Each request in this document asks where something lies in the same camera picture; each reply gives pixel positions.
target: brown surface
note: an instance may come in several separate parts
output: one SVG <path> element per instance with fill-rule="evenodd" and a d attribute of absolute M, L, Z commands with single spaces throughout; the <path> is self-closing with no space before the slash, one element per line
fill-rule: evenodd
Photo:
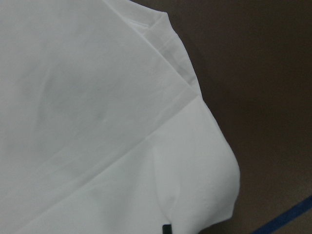
<path fill-rule="evenodd" d="M 233 218 L 202 234 L 250 233 L 311 195 L 312 1 L 135 2 L 168 12 L 241 169 Z"/>

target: blue line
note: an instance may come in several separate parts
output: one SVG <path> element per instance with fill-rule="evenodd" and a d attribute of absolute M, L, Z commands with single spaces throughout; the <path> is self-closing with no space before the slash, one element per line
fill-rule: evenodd
<path fill-rule="evenodd" d="M 276 217 L 272 221 L 268 222 L 261 228 L 254 231 L 252 234 L 269 234 L 277 229 L 283 227 L 290 221 L 294 220 L 298 216 L 302 215 L 304 212 L 312 208 L 312 196 L 298 203 L 294 207 L 290 208 L 288 211 L 282 213 L 280 216 Z"/>

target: white fabric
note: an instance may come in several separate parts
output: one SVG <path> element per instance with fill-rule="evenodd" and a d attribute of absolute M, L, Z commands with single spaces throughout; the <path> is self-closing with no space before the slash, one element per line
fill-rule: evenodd
<path fill-rule="evenodd" d="M 0 233 L 195 234 L 229 218 L 235 157 L 166 13 L 0 5 Z"/>

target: black object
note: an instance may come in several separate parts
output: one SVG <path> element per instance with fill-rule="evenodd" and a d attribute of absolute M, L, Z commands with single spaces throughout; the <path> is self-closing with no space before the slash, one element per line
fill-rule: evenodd
<path fill-rule="evenodd" d="M 165 224 L 162 226 L 162 234 L 172 234 L 171 224 Z"/>

